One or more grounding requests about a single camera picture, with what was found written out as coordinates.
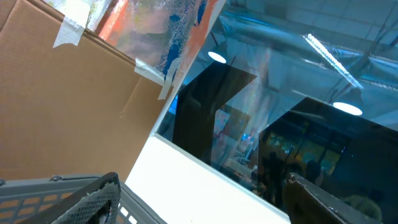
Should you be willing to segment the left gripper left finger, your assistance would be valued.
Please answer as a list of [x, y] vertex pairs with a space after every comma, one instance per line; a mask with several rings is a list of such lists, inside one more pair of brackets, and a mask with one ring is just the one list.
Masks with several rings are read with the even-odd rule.
[[20, 224], [115, 224], [120, 198], [119, 177], [109, 172]]

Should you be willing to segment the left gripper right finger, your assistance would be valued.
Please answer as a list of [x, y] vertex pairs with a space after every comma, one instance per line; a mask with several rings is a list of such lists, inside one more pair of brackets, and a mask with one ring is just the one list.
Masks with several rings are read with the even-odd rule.
[[378, 224], [304, 177], [291, 172], [282, 191], [291, 224]]

